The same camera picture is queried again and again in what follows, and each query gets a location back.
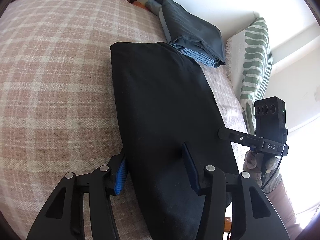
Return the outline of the pink sleeved right forearm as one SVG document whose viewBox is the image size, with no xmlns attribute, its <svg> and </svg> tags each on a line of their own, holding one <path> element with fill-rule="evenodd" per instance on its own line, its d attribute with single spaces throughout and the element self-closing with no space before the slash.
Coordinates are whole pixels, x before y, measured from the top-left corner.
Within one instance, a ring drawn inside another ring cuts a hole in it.
<svg viewBox="0 0 320 240">
<path fill-rule="evenodd" d="M 281 175 L 277 176 L 276 179 L 272 179 L 263 191 L 285 225 L 290 239 L 296 239 L 302 232 L 302 228 L 297 223 L 296 214 L 285 190 Z"/>
</svg>

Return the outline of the gloved right hand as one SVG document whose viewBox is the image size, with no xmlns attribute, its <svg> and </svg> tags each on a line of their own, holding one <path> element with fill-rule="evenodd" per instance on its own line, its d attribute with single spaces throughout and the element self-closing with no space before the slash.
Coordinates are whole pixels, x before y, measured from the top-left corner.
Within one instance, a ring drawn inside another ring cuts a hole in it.
<svg viewBox="0 0 320 240">
<path fill-rule="evenodd" d="M 274 173 L 280 159 L 278 157 L 271 157 L 263 165 L 262 153 L 254 153 L 253 151 L 248 151 L 245 154 L 243 169 L 245 172 L 248 172 L 250 176 L 257 182 L 259 186 L 263 185 L 262 177 L 263 172 L 262 168 L 266 168 L 266 172 Z"/>
</svg>

